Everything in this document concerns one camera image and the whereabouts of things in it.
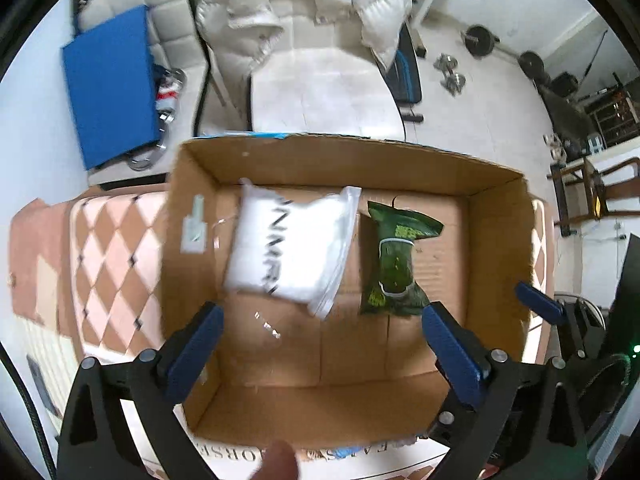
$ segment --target cardboard box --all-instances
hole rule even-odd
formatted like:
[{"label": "cardboard box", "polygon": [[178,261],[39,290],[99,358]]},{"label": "cardboard box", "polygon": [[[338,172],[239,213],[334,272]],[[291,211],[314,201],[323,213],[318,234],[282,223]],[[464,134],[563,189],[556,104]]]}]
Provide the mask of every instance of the cardboard box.
[{"label": "cardboard box", "polygon": [[[223,291],[241,177],[300,201],[347,185],[363,189],[344,278],[325,321],[298,304]],[[181,253],[183,219],[197,194],[204,197],[206,249]],[[161,277],[165,336],[205,300],[225,311],[206,380],[184,403],[194,434],[257,447],[282,438],[320,449],[429,427],[448,385],[435,371],[419,317],[358,314],[377,263],[367,200],[390,205],[394,198],[397,208],[445,225],[439,238],[416,242],[417,283],[487,348],[520,359],[529,311],[513,288],[531,278],[534,222],[521,174],[422,146],[351,137],[194,139],[182,145],[172,174]]]}]

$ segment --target green package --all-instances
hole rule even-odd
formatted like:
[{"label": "green package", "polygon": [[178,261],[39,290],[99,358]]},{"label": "green package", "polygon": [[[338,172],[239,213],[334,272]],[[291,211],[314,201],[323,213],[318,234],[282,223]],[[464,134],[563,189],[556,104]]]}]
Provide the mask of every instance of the green package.
[{"label": "green package", "polygon": [[441,222],[417,211],[369,202],[369,215],[378,229],[378,268],[360,303],[361,314],[380,312],[418,316],[429,298],[415,283],[414,240],[440,236]]}]

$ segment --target white package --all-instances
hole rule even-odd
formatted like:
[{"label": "white package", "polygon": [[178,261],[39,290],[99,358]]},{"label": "white package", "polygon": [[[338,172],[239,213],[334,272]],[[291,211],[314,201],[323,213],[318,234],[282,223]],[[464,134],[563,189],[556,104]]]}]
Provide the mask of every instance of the white package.
[{"label": "white package", "polygon": [[342,281],[361,189],[347,186],[295,203],[245,178],[241,183],[225,288],[306,303],[310,314],[324,319]]}]

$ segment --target chair backrest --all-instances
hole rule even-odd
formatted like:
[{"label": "chair backrest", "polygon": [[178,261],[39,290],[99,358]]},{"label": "chair backrest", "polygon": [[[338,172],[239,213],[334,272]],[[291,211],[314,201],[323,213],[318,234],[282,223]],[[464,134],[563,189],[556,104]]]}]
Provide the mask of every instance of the chair backrest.
[{"label": "chair backrest", "polygon": [[362,46],[362,22],[357,14],[335,23],[316,23],[315,0],[269,0],[284,27],[274,51],[295,48]]},{"label": "chair backrest", "polygon": [[89,0],[79,16],[80,29],[139,5],[148,7],[149,45],[156,63],[183,69],[206,64],[189,0]]}]

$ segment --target white tile floor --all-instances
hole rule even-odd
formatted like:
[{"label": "white tile floor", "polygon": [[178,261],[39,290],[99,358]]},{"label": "white tile floor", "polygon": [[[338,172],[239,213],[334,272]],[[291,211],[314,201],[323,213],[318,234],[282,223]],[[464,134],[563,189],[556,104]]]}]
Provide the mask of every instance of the white tile floor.
[{"label": "white tile floor", "polygon": [[[551,157],[543,135],[551,134],[552,126],[545,105],[514,59],[497,50],[484,59],[474,59],[459,31],[455,23],[432,17],[420,27],[428,53],[425,59],[418,58],[422,101],[414,111],[424,115],[424,122],[405,123],[406,140],[521,171],[530,192],[545,200],[557,218],[554,188],[546,179]],[[442,73],[433,67],[443,52],[458,60],[457,71],[466,77],[466,86],[457,97],[441,86]],[[213,88],[207,93],[200,129],[204,134],[242,129],[221,106]],[[555,239],[556,290],[578,293],[582,272],[579,240],[561,238],[559,230]]]}]

